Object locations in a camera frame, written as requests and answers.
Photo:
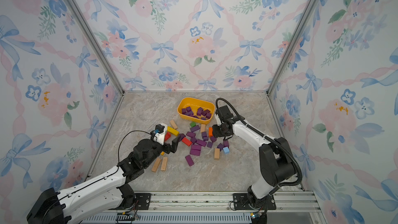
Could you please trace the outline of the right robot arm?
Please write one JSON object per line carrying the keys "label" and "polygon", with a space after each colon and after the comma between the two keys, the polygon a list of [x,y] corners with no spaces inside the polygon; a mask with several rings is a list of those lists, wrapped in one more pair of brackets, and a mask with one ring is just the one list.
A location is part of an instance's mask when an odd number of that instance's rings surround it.
{"label": "right robot arm", "polygon": [[230,138],[235,135],[259,152],[260,177],[247,191],[251,208],[265,207],[266,201],[281,187],[301,184],[302,170],[285,138],[264,134],[238,113],[232,114],[227,105],[216,108],[215,118],[217,123],[212,127],[213,136]]}

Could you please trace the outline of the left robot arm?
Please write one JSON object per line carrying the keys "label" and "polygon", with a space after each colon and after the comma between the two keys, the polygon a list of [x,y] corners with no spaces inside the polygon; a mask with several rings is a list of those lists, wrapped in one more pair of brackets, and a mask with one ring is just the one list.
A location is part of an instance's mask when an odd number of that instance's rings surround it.
{"label": "left robot arm", "polygon": [[70,188],[41,193],[27,215],[29,224],[77,224],[109,209],[127,209],[137,204],[129,183],[144,174],[162,152],[175,153],[181,137],[168,144],[143,139],[116,166]]}

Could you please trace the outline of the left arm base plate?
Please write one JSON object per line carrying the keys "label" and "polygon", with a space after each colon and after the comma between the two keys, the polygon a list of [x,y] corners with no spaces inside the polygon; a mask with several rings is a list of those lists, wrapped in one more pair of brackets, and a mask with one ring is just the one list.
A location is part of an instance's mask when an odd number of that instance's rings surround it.
{"label": "left arm base plate", "polygon": [[151,202],[150,193],[137,193],[122,199],[122,202],[111,210],[149,210]]}

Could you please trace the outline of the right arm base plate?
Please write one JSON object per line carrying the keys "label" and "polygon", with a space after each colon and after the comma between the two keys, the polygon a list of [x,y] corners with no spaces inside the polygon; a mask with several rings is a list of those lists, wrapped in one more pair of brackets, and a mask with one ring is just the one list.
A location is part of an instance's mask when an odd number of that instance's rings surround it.
{"label": "right arm base plate", "polygon": [[276,210],[274,196],[265,196],[262,199],[257,199],[254,195],[249,193],[234,193],[232,197],[234,210]]}

